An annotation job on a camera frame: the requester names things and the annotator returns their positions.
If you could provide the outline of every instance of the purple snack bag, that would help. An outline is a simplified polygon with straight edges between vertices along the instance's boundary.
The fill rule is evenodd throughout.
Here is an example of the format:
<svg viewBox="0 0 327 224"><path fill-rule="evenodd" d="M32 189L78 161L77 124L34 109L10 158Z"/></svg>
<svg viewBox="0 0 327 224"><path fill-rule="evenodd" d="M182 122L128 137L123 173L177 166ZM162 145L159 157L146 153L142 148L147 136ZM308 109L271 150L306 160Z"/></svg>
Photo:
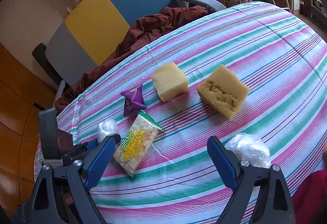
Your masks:
<svg viewBox="0 0 327 224"><path fill-rule="evenodd" d="M142 86L143 84L120 93L125 97L124 117L135 115L139 110L145 110L147 108L144 105Z"/></svg>

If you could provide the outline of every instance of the brown fabric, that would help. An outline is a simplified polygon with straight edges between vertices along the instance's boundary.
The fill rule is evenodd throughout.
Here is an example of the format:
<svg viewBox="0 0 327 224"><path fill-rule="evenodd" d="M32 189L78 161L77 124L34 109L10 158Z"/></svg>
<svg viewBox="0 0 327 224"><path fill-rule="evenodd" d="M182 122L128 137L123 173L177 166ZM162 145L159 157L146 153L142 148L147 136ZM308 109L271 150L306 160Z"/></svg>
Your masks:
<svg viewBox="0 0 327 224"><path fill-rule="evenodd" d="M84 74L81 80L63 92L62 97L55 102L56 110L58 113L62 112L85 89L138 49L207 14L209 12L201 6L190 8L165 7L159 14L138 19L130 27L124 40L117 46L115 52L103 64Z"/></svg>

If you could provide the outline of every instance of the brown sponge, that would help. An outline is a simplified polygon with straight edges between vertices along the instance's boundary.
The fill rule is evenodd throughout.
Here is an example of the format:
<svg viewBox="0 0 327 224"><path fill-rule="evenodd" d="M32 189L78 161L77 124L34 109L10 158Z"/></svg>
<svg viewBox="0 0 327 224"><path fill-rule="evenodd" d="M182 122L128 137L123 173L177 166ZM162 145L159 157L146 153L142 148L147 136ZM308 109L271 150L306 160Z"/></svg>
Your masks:
<svg viewBox="0 0 327 224"><path fill-rule="evenodd" d="M220 65L200 85L197 92L216 111L231 120L241 108L250 88L244 85L232 71Z"/></svg>

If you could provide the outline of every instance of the red clothing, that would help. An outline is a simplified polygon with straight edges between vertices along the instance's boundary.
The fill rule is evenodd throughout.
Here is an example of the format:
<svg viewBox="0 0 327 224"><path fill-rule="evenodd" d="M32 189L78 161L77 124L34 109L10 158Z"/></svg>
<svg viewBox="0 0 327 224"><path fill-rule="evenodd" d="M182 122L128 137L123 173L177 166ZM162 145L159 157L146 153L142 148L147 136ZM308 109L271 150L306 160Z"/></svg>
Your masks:
<svg viewBox="0 0 327 224"><path fill-rule="evenodd" d="M138 19L130 27L122 43L117 46L114 53L111 54L103 64L91 72L84 74L81 80L64 91L62 97L56 100L55 107L58 114L96 80L138 49L153 42L161 36L208 14L208 10L201 6L190 8L165 7L159 14Z"/></svg>
<svg viewBox="0 0 327 224"><path fill-rule="evenodd" d="M315 171L305 178L292 196L296 224L311 224L321 211L326 211L326 197L327 169Z"/></svg>

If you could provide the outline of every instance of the white wall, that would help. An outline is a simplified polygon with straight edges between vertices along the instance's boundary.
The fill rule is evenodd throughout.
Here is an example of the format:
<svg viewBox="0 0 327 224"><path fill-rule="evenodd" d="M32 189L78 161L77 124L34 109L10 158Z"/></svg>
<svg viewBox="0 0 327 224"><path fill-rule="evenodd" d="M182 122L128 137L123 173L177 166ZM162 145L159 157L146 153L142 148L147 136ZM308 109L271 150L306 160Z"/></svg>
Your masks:
<svg viewBox="0 0 327 224"><path fill-rule="evenodd" d="M47 44L68 15L64 0L2 0L0 42L27 69L56 87L32 56L40 43Z"/></svg>

